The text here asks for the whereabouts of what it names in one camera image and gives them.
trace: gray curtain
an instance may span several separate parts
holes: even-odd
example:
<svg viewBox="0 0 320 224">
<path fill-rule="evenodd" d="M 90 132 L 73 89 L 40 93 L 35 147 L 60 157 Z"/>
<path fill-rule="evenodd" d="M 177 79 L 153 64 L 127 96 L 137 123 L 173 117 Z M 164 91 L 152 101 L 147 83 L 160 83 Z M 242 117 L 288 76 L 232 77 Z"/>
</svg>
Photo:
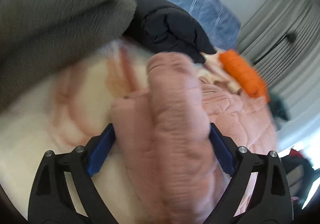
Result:
<svg viewBox="0 0 320 224">
<path fill-rule="evenodd" d="M 283 38 L 287 32 L 296 34 L 294 43 Z M 268 0 L 241 29 L 237 50 L 254 62 L 275 43 L 255 68 L 289 107 L 292 120 L 279 132 L 284 149 L 320 128 L 319 0 Z"/>
</svg>

